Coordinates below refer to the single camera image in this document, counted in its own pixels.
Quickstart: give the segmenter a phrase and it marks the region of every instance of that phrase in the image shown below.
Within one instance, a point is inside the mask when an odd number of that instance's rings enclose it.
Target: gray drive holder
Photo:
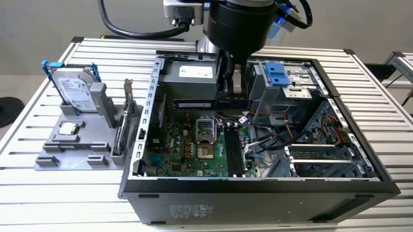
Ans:
[[[141,106],[135,101],[114,105],[105,89],[101,82],[90,85],[96,113],[78,113],[70,105],[60,105],[61,115],[36,158],[36,170],[122,169],[135,141]]]

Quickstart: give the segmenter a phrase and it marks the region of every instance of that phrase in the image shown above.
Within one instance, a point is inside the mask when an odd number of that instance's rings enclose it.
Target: ram slot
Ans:
[[[243,158],[240,153],[240,141],[236,128],[224,128],[225,137],[225,163],[228,176],[240,177],[244,173]]]

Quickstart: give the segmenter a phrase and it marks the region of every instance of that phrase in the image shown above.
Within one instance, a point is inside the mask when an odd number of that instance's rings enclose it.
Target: metal table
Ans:
[[[108,86],[106,94],[114,102],[122,102],[122,80],[132,79],[135,100],[141,104],[155,50],[193,52],[195,44],[84,39],[69,44],[58,61],[68,64],[94,62]],[[5,225],[0,230],[413,231],[413,119],[356,56],[346,52],[339,49],[266,47],[256,55],[319,60],[401,189],[395,198],[338,225],[288,228],[284,225],[144,226],[127,201],[116,197],[121,171],[36,172],[32,169],[60,115],[60,97],[45,79],[0,141],[0,225]]]

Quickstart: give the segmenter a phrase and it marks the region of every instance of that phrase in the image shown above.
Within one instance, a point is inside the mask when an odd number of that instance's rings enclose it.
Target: white label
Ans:
[[[60,78],[58,82],[70,105],[81,111],[96,110],[85,82],[73,78]]]
[[[209,218],[213,211],[212,204],[169,204],[172,218]]]
[[[247,121],[245,116],[243,116],[241,118],[237,119],[239,123],[243,124]]]
[[[213,78],[212,67],[180,66],[179,77]]]
[[[211,103],[179,103],[179,108],[193,108],[193,107],[211,107]]]

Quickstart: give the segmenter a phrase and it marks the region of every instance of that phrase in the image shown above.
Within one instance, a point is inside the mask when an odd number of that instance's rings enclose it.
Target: blue drive bay latch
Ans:
[[[288,77],[284,74],[282,64],[266,62],[264,63],[264,73],[270,79],[271,86],[286,87],[290,85]]]

